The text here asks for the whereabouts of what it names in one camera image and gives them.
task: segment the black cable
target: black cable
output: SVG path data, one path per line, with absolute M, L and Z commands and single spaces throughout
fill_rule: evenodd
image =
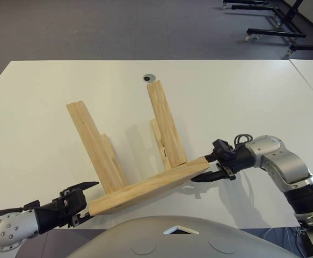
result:
M 246 138 L 246 141 L 241 142 L 241 138 Z M 240 146 L 244 145 L 246 142 L 250 142 L 253 140 L 253 136 L 250 134 L 239 134 L 234 139 L 235 149 L 238 149 Z

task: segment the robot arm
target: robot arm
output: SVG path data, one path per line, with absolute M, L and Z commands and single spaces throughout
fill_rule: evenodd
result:
M 246 137 L 247 142 L 239 142 L 242 137 Z M 267 135 L 254 140 L 248 134 L 238 135 L 235 138 L 235 149 L 219 139 L 213 145 L 213 152 L 206 159 L 209 162 L 217 160 L 220 171 L 206 172 L 192 181 L 234 180 L 237 172 L 251 167 L 266 171 L 284 193 L 300 225 L 307 229 L 304 238 L 311 249 L 308 253 L 313 254 L 313 175 L 304 162 L 288 151 L 280 139 Z
M 0 211 L 0 257 L 16 257 L 19 248 L 28 238 L 48 232 L 54 227 L 76 227 L 92 218 L 81 217 L 78 212 L 86 208 L 83 190 L 98 182 L 85 182 L 60 192 L 51 203 L 40 206 L 39 201 L 23 208 Z

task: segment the light wooden board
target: light wooden board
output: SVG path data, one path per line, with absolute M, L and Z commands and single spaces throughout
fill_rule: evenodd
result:
M 112 160 L 112 162 L 115 165 L 115 168 L 117 169 L 118 173 L 119 173 L 119 177 L 121 178 L 121 180 L 123 181 L 124 185 L 128 185 L 128 182 L 125 178 L 124 172 L 119 164 L 118 158 L 113 150 L 113 147 L 110 143 L 110 139 L 108 138 L 108 136 L 106 134 L 102 134 L 101 138 L 105 144 L 106 150 L 108 152 L 108 154 L 110 155 L 110 158 Z
M 112 161 L 112 155 L 110 156 L 110 151 L 106 149 L 105 142 L 99 134 L 85 104 L 82 101 L 74 102 L 68 104 L 67 109 L 92 161 L 94 169 L 98 174 L 105 193 L 110 194 L 125 187 L 126 179 Z
M 210 167 L 204 157 L 182 164 L 142 182 L 89 202 L 90 215 L 110 214 L 162 194 L 201 174 Z
M 158 147 L 158 150 L 160 152 L 160 156 L 161 156 L 163 165 L 165 167 L 165 170 L 169 170 L 172 167 L 169 163 L 169 159 L 168 159 L 167 154 L 166 154 L 165 146 L 162 144 L 161 133 L 160 133 L 160 130 L 158 128 L 157 121 L 155 118 L 150 121 L 150 125 L 152 128 L 152 131 L 154 132 L 157 147 Z
M 174 168 L 185 163 L 187 158 L 160 81 L 149 83 L 148 93 L 161 133 L 162 145 L 171 167 Z

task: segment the floor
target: floor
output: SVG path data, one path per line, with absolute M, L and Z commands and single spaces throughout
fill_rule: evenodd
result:
M 298 42 L 313 44 L 313 27 L 295 21 L 308 35 Z M 0 73 L 11 60 L 286 59 L 285 38 L 243 41 L 248 27 L 273 24 L 270 11 L 222 10 L 222 0 L 0 0 Z
M 16 258 L 64 258 L 89 242 L 104 230 L 51 230 L 45 234 L 28 239 L 20 248 Z M 243 230 L 278 245 L 299 257 L 303 257 L 303 247 L 296 244 L 296 229 L 257 228 Z

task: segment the black metal stand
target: black metal stand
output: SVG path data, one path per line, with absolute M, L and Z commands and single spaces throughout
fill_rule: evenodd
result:
M 289 51 L 287 52 L 287 55 L 291 55 L 293 52 L 297 50 L 313 50 L 313 45 L 291 45 L 289 47 Z
M 273 35 L 280 37 L 291 37 L 291 38 L 305 38 L 305 35 L 293 22 L 292 19 L 298 13 L 298 7 L 301 5 L 303 0 L 297 0 L 295 4 L 290 8 L 287 13 L 283 13 L 279 8 L 272 6 L 246 6 L 246 5 L 233 5 L 231 8 L 233 10 L 269 10 L 273 11 L 274 15 L 279 17 L 280 21 L 277 23 L 277 27 L 281 28 L 284 24 L 290 32 L 286 31 L 271 31 L 271 30 L 261 30 L 259 28 L 248 28 L 245 41 L 249 40 L 250 35 Z
M 232 4 L 268 4 L 268 1 L 264 0 L 223 0 L 223 9 L 227 8 L 227 3 L 232 3 Z

